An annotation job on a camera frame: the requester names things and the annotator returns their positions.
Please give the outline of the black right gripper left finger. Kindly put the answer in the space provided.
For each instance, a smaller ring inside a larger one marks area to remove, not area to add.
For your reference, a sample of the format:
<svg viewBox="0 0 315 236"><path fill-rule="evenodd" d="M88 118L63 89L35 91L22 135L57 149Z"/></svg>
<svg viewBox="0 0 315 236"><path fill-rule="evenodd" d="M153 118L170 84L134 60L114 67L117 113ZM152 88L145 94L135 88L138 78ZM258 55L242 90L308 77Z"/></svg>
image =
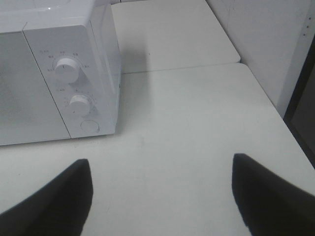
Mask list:
<svg viewBox="0 0 315 236"><path fill-rule="evenodd" d="M79 236L93 200L87 159L78 159L53 180L0 215L2 236Z"/></svg>

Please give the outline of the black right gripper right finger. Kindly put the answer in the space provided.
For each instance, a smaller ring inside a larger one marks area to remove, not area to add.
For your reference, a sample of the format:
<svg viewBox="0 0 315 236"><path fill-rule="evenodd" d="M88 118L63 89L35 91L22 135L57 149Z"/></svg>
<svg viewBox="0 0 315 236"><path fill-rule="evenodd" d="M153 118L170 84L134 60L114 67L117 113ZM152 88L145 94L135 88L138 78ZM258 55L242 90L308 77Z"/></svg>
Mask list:
<svg viewBox="0 0 315 236"><path fill-rule="evenodd" d="M313 236L315 197L243 153L232 165L232 193L253 236Z"/></svg>

